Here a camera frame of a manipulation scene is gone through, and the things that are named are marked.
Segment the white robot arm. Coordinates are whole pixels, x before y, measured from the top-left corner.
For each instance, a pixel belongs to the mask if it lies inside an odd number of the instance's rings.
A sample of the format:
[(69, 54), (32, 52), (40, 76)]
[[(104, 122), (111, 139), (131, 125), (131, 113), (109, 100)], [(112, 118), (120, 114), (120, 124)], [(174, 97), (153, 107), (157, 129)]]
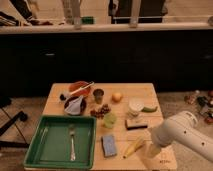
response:
[(194, 114), (182, 111), (150, 128), (151, 144), (147, 156), (154, 158), (163, 148), (176, 141), (213, 162), (213, 138), (196, 130), (197, 124), (198, 120)]

